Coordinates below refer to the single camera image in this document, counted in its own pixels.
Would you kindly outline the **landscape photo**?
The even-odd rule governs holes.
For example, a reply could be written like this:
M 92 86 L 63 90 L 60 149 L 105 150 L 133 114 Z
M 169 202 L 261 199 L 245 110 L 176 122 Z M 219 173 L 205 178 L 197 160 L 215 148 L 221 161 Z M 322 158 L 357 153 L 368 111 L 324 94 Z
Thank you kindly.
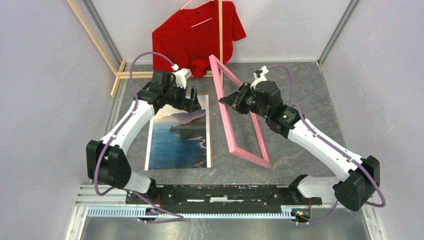
M 212 168 L 209 95 L 198 96 L 200 110 L 165 105 L 149 122 L 144 169 Z

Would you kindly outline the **pink wooden picture frame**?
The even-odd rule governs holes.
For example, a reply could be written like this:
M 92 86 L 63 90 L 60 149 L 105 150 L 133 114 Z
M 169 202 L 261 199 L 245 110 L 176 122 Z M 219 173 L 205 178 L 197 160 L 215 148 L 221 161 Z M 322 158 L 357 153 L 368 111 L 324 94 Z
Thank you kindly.
M 209 56 L 209 63 L 218 99 L 223 98 L 225 94 L 223 79 L 221 77 L 222 74 L 227 75 L 229 79 L 231 79 L 236 84 L 236 86 L 241 87 L 242 82 L 223 63 L 221 63 L 221 61 L 215 55 L 211 54 Z M 252 162 L 264 168 L 271 168 L 272 163 L 256 115 L 254 113 L 251 113 L 250 117 L 257 136 L 258 145 L 262 153 L 261 157 L 237 146 L 233 126 L 230 120 L 229 108 L 224 104 L 220 103 L 219 110 L 223 122 L 229 152 L 233 155 L 241 157 L 249 162 Z

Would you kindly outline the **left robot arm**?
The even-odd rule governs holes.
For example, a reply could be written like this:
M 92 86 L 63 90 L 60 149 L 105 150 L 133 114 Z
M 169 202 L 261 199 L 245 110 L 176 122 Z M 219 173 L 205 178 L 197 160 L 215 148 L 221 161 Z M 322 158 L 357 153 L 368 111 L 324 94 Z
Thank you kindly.
M 130 108 L 117 125 L 100 140 L 86 145 L 87 175 L 93 180 L 95 191 L 102 196 L 99 184 L 115 189 L 138 192 L 145 204 L 157 198 L 155 181 L 134 172 L 127 159 L 129 147 L 142 128 L 160 109 L 168 105 L 176 110 L 195 112 L 201 109 L 197 89 L 187 92 L 187 80 L 192 73 L 187 68 L 176 72 L 155 70 L 149 81 L 137 92 Z

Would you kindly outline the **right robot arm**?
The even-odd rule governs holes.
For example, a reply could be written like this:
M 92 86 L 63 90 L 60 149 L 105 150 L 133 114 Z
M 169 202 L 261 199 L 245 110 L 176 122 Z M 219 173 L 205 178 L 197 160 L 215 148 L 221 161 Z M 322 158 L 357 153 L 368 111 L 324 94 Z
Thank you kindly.
M 253 113 L 265 119 L 267 126 L 306 149 L 324 163 L 338 178 L 331 187 L 335 199 L 357 212 L 365 204 L 383 208 L 386 199 L 380 189 L 380 162 L 369 155 L 364 158 L 339 145 L 318 130 L 296 105 L 289 106 L 273 81 L 254 86 L 245 82 L 219 102 L 240 114 Z

